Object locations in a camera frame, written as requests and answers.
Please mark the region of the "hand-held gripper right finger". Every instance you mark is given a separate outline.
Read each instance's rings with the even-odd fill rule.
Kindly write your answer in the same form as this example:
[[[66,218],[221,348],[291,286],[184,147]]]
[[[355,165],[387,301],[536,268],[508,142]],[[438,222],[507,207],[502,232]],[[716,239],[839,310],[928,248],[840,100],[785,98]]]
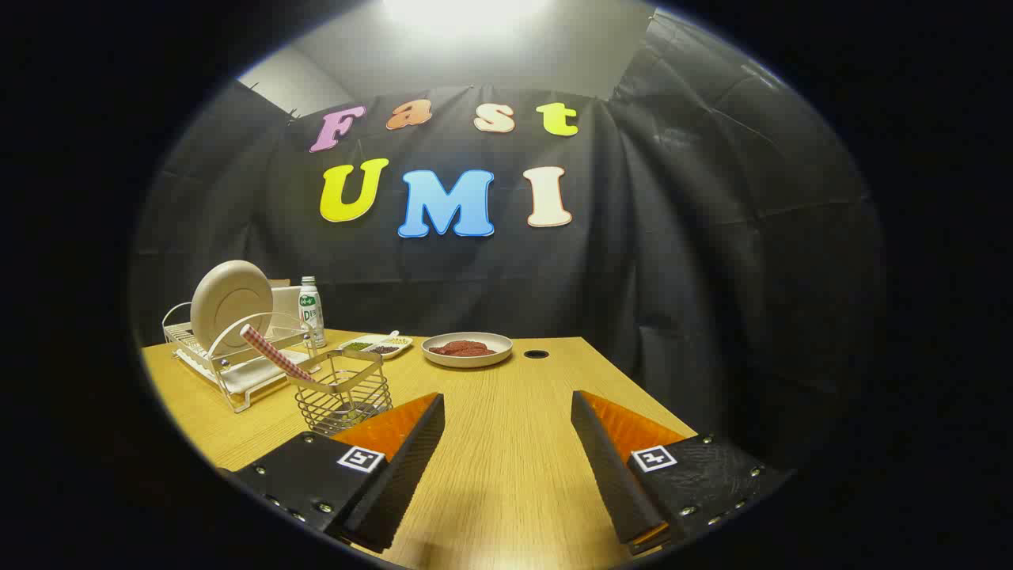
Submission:
[[[615,533],[634,555],[726,526],[791,477],[723,436],[681,435],[585,390],[572,394],[571,424]]]

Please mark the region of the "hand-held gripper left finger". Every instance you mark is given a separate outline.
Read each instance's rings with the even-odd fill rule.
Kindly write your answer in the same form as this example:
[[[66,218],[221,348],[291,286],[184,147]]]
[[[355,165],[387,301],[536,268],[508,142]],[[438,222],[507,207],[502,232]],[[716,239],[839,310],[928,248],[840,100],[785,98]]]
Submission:
[[[375,553],[393,544],[444,433],[444,396],[428,393],[336,435],[304,431],[226,480],[302,526]]]

